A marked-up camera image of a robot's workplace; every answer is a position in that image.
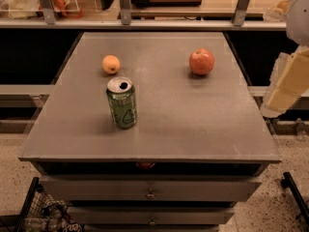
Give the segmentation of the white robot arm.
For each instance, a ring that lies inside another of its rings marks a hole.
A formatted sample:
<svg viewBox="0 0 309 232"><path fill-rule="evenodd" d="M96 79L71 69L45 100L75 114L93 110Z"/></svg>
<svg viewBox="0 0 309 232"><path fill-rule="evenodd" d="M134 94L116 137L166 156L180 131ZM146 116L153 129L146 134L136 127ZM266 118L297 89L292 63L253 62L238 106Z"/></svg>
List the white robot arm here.
<svg viewBox="0 0 309 232"><path fill-rule="evenodd" d="M260 107L267 118L284 114L309 89L309 0L291 0L286 24L287 37L298 47L275 61Z"/></svg>

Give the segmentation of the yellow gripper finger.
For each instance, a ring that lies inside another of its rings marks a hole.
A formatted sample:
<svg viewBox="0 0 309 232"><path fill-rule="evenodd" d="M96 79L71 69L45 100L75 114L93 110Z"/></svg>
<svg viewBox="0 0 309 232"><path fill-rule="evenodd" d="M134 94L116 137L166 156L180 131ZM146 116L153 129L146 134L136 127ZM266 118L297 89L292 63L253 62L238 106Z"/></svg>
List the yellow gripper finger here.
<svg viewBox="0 0 309 232"><path fill-rule="evenodd" d="M309 89L309 48L298 48L292 54L281 52L269 80L260 110L264 117L276 118Z"/></svg>

